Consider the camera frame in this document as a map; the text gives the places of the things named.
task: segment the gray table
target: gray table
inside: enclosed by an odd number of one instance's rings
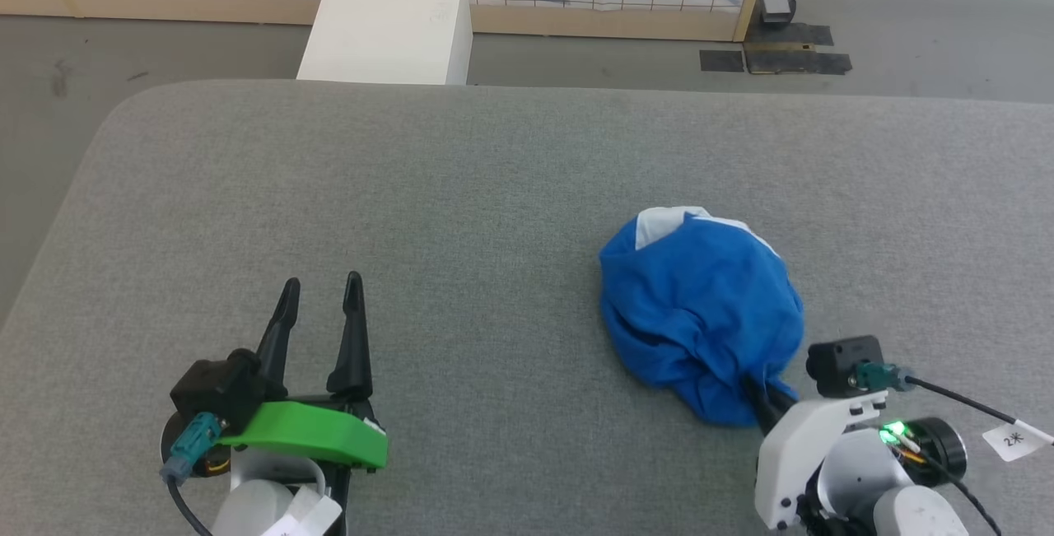
[[[157,478],[168,392],[255,345],[304,285],[287,383],[319,391],[365,277],[391,465],[355,534],[761,534],[760,435],[621,366],[597,251],[637,211],[704,205],[786,259],[808,340],[889,359],[1054,429],[1054,110],[890,98],[211,81],[102,125],[0,334],[0,533],[187,534]],[[785,378],[815,391],[803,358]],[[1054,453],[940,415],[1007,534],[1047,534]],[[210,519],[226,480],[186,488]],[[958,494],[968,527],[985,533]]]

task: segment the blue cloth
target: blue cloth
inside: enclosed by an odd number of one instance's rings
[[[637,224],[600,252],[601,311],[623,363],[705,421],[757,424],[742,375],[794,395],[779,375],[804,334],[782,259],[753,233],[692,214],[637,250]]]

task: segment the black cable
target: black cable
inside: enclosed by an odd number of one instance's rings
[[[194,532],[197,532],[198,536],[212,536],[212,532],[209,532],[209,529],[206,528],[194,512],[187,507],[187,501],[183,501],[183,496],[179,494],[179,488],[176,487],[176,479],[170,478],[167,481],[167,484],[169,485],[169,492],[172,494],[173,501],[176,502],[176,508],[179,510],[179,513],[183,514],[183,517],[187,518],[188,523],[191,524]]]
[[[969,489],[967,489],[967,485],[963,484],[961,480],[952,476],[952,473],[948,472],[948,469],[945,469],[944,465],[942,465],[937,460],[934,460],[934,458],[931,458],[930,455],[928,455],[925,452],[919,451],[917,454],[919,457],[925,460],[926,464],[937,469],[937,472],[941,473],[941,475],[944,476],[944,480],[954,484],[955,488],[958,489],[960,493],[962,493],[963,497],[967,498],[971,503],[973,503],[973,505],[977,509],[977,513],[981,514],[981,517],[984,518],[984,521],[987,521],[988,524],[992,527],[992,532],[994,532],[996,536],[1002,536],[1002,530],[999,530],[999,524],[995,522],[994,518],[991,517],[988,511],[984,510],[984,505],[982,505],[981,502],[978,501],[977,497],[975,497],[974,494],[971,493]]]
[[[991,415],[996,419],[1001,420],[1004,423],[1013,424],[1017,422],[1017,419],[1013,418],[1012,416],[1006,414],[1002,411],[996,411],[995,409],[992,409],[990,405],[981,404],[980,402],[973,400],[972,398],[967,398],[965,396],[962,396],[956,391],[950,391],[948,389],[944,389],[944,386],[931,384],[930,382],[922,381],[922,379],[913,378],[911,376],[904,378],[904,383],[915,384],[918,385],[920,389],[934,391],[934,393],[937,393],[941,396],[946,396],[948,398],[952,398],[952,400],[959,401],[965,405],[970,405],[970,408],[976,409],[981,413],[985,413],[985,415]]]

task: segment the concrete floor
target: concrete floor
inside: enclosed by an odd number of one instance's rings
[[[1054,104],[1054,0],[798,0],[854,71],[702,74],[708,44],[475,38],[479,85],[936,96]],[[301,26],[0,17],[0,323],[108,113],[154,85],[293,78]]]

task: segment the cable connector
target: cable connector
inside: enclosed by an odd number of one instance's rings
[[[851,379],[855,386],[862,391],[896,390],[910,391],[915,386],[907,383],[912,371],[892,363],[859,363],[853,370]]]
[[[161,480],[169,482],[173,479],[176,487],[182,487],[194,470],[194,464],[216,445],[222,431],[222,421],[215,415],[198,413],[172,444],[172,455],[159,473]]]

